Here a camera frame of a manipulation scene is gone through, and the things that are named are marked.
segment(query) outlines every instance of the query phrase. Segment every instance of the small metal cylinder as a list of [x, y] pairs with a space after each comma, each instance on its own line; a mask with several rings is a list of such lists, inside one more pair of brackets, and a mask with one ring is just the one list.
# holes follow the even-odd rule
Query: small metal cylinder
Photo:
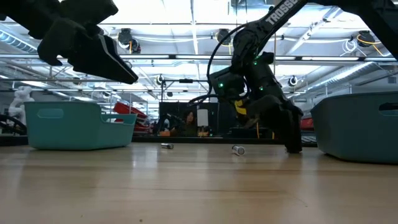
[[237, 156], [243, 156], [245, 153], [245, 149], [242, 146], [232, 146], [232, 153], [234, 153]]
[[161, 146], [163, 149], [173, 149], [174, 148], [174, 145], [169, 144], [169, 143], [162, 143]]

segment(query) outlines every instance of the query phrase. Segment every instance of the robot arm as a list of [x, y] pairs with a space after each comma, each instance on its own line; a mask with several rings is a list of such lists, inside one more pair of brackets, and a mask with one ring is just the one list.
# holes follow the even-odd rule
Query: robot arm
[[[359, 15], [391, 54], [398, 58], [398, 46], [394, 43], [398, 37], [396, 23], [398, 9], [391, 0], [310, 0], [310, 2], [339, 6], [346, 12]], [[231, 66], [209, 74], [211, 61], [220, 46], [218, 44], [208, 65], [209, 94], [193, 99], [191, 103], [210, 96], [235, 101], [237, 113], [245, 115], [249, 125], [254, 124], [253, 121], [262, 122], [278, 135], [288, 152], [300, 152], [302, 150], [300, 120], [303, 114], [285, 97], [281, 85], [269, 67], [274, 61], [274, 54], [263, 52], [262, 55], [257, 55], [277, 30], [306, 3], [308, 0], [281, 0], [263, 18], [237, 27], [226, 35], [220, 43], [234, 31], [241, 29], [234, 37]], [[239, 94], [244, 92], [245, 85], [248, 92], [240, 96]], [[210, 94], [212, 88], [215, 90], [215, 95]]]
[[49, 65], [62, 65], [61, 55], [74, 71], [132, 84], [138, 76], [97, 26], [117, 12], [112, 0], [12, 0], [2, 2], [0, 20], [8, 16], [42, 39], [37, 51]]
[[391, 0], [282, 0], [263, 18], [247, 24], [234, 37], [232, 68], [251, 63], [268, 40], [308, 2], [338, 6], [358, 15], [377, 35], [391, 54], [398, 58], [398, 8]]

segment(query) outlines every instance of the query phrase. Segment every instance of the wooden table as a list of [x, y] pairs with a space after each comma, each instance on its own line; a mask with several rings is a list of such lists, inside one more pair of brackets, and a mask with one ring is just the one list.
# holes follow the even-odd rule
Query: wooden table
[[316, 148], [133, 143], [102, 151], [0, 147], [0, 223], [397, 223], [398, 166]]

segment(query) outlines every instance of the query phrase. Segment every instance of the yellow object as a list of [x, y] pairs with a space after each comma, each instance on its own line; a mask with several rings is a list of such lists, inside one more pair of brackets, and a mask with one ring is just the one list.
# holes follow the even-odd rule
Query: yellow object
[[381, 42], [368, 42], [368, 41], [365, 41], [365, 40], [361, 40], [359, 37], [361, 36], [361, 34], [358, 34], [357, 36], [356, 36], [356, 38], [360, 41], [360, 42], [362, 42], [362, 43], [365, 43], [365, 44], [381, 44]]
[[245, 108], [242, 108], [242, 107], [241, 107], [242, 105], [243, 105], [243, 102], [242, 102], [241, 100], [235, 101], [235, 109], [236, 109], [236, 112], [238, 112], [238, 113], [240, 113], [240, 114], [243, 114], [243, 115], [247, 115], [246, 109], [245, 109]]
[[381, 53], [381, 51], [378, 49], [378, 47], [376, 47], [376, 44], [381, 44], [381, 42], [368, 42], [365, 40], [361, 40], [359, 37], [361, 36], [361, 34], [359, 34], [358, 36], [356, 36], [356, 38], [358, 39], [358, 41], [365, 43], [365, 44], [371, 44], [377, 52], [379, 52], [379, 54], [383, 57], [386, 57], [387, 55], [383, 55], [383, 53]]
[[379, 54], [383, 57], [387, 57], [387, 55], [384, 55], [381, 53], [381, 51], [378, 49], [378, 47], [376, 47], [375, 45], [373, 45], [373, 47], [377, 50], [377, 52], [379, 52]]

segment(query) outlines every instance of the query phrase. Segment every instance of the teal plastic bin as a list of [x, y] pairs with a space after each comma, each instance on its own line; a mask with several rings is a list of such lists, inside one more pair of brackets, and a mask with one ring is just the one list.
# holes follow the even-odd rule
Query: teal plastic bin
[[[101, 114], [96, 103], [27, 102], [29, 144], [36, 149], [92, 150], [131, 143], [136, 114]], [[109, 119], [122, 119], [111, 123]]]
[[311, 114], [321, 151], [347, 161], [398, 164], [398, 92], [325, 98]]

